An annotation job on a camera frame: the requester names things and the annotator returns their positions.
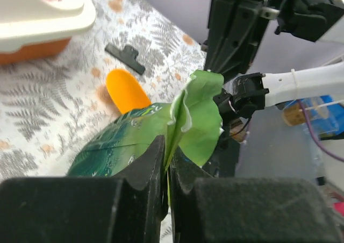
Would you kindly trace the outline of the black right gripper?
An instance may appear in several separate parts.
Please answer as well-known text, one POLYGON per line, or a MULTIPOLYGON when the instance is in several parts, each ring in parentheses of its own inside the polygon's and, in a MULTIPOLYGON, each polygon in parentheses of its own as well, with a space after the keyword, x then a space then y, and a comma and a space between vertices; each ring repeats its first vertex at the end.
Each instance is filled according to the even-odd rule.
POLYGON ((269 0, 211 0, 204 68, 226 82, 245 74, 253 63, 270 17, 269 0))

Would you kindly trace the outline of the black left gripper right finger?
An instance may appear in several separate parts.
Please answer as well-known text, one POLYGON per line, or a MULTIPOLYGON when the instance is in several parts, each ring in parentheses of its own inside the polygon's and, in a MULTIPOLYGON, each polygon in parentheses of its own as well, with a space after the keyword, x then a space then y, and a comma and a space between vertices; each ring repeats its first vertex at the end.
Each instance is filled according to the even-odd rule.
POLYGON ((319 190, 299 178, 214 178, 177 150, 169 166, 174 242, 338 242, 319 190))

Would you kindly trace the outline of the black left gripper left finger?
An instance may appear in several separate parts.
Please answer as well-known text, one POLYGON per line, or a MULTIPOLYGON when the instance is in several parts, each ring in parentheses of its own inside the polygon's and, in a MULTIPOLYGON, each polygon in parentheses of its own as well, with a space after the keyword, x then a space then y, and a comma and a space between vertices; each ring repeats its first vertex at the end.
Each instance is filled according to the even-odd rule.
POLYGON ((1 242, 159 242, 167 214, 164 137, 111 177, 1 183, 1 242))

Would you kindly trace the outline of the yellow plastic litter scoop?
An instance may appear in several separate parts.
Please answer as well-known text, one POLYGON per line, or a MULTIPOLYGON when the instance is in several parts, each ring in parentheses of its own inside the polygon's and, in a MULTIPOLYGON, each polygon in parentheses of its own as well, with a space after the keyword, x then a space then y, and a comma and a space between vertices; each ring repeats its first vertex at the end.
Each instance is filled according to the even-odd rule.
POLYGON ((137 79, 124 69, 113 69, 106 77, 106 89, 121 114, 151 105, 137 79))

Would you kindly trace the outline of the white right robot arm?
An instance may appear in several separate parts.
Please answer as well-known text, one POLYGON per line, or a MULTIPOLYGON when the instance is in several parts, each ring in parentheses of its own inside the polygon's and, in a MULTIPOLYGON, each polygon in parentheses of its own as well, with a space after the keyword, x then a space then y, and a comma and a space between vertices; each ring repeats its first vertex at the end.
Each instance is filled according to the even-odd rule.
POLYGON ((204 68, 232 94, 214 98, 223 120, 249 118, 291 99, 277 95, 269 73, 315 66, 343 49, 343 0, 211 0, 204 68))

